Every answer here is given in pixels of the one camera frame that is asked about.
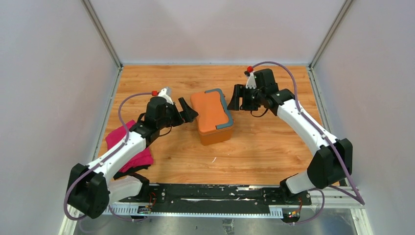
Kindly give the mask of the orange medicine box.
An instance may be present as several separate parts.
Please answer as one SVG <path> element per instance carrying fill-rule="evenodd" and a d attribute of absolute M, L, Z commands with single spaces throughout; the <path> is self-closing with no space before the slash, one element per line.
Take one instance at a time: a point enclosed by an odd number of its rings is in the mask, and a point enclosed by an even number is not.
<path fill-rule="evenodd" d="M 193 93 L 191 106 L 198 113 L 197 130 L 202 145 L 212 145 L 231 139 L 234 121 L 221 89 Z"/>

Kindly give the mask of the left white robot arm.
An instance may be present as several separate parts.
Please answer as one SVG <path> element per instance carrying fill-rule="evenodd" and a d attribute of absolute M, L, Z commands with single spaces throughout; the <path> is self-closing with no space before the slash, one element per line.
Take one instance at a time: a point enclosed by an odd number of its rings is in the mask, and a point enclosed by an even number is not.
<path fill-rule="evenodd" d="M 193 122 L 199 115 L 179 98 L 182 111 L 165 97 L 155 96 L 147 104 L 146 112 L 130 128 L 121 140 L 108 152 L 87 165 L 76 164 L 70 172 L 68 189 L 64 199 L 67 218 L 75 220 L 68 206 L 83 216 L 98 218 L 112 203 L 132 196 L 145 202 L 150 196 L 149 187 L 138 176 L 127 176 L 113 181 L 113 177 L 136 154 L 149 147 L 159 136 L 161 129 Z"/>

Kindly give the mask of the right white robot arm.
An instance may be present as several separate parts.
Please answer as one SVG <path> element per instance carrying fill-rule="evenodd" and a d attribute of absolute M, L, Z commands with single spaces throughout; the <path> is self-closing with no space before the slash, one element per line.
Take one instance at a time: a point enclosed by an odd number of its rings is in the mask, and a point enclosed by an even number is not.
<path fill-rule="evenodd" d="M 248 67 L 244 73 L 247 83 L 234 86 L 228 110 L 256 111 L 263 106 L 286 122 L 313 154 L 307 170 L 281 181 L 279 197 L 283 203 L 290 205 L 303 191 L 324 189 L 351 175 L 353 146 L 348 139 L 341 140 L 329 133 L 289 89 L 279 89 L 271 69 L 254 71 Z"/>

